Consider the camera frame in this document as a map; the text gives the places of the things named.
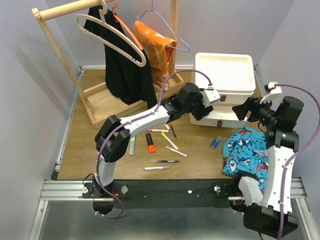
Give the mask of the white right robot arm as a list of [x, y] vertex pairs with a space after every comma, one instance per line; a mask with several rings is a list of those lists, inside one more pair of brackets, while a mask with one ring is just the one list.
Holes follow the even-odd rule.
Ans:
[[263, 102], [261, 98], [248, 97], [243, 104], [232, 107], [239, 120], [250, 112], [249, 122], [266, 127], [268, 175], [265, 190], [261, 192], [258, 176], [241, 171], [238, 179], [230, 183], [230, 191], [244, 196], [244, 227], [276, 239], [291, 233], [299, 224], [292, 215], [291, 181], [294, 154], [300, 142], [294, 127], [304, 103], [285, 96], [277, 110], [271, 106], [271, 102]]

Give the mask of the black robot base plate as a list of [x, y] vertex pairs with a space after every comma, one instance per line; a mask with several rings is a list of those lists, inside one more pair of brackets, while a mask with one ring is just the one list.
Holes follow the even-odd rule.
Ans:
[[104, 188], [91, 180], [81, 191], [102, 214], [113, 209], [162, 208], [232, 208], [244, 212], [247, 207], [232, 179], [117, 179]]

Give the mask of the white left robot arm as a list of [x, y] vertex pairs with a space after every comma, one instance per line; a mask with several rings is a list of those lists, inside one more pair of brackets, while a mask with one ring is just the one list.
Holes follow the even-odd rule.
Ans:
[[178, 120], [184, 114], [191, 113], [199, 121], [214, 110], [213, 103], [219, 99], [218, 91], [212, 86], [198, 88], [188, 82], [177, 94], [146, 111], [122, 118], [109, 116], [94, 138], [98, 157], [93, 191], [101, 198], [110, 194], [116, 161], [124, 156], [133, 137], [152, 127]]

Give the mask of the white three-drawer organizer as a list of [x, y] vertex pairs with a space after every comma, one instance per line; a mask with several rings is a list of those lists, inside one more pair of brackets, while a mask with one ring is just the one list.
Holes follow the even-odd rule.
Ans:
[[201, 120], [190, 117], [194, 125], [222, 128], [242, 128], [247, 120], [238, 120], [232, 107], [243, 104], [256, 89], [253, 60], [247, 54], [225, 54], [198, 52], [195, 55], [194, 69], [207, 75], [220, 97], [226, 95], [225, 102], [212, 104], [213, 111]]

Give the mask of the brown bottom drawer pull tab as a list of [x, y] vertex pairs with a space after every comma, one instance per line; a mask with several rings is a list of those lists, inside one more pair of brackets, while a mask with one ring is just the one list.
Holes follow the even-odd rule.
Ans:
[[219, 120], [219, 121], [217, 122], [217, 127], [221, 128], [221, 127], [222, 127], [222, 124], [223, 124], [223, 121], [222, 121], [222, 120]]

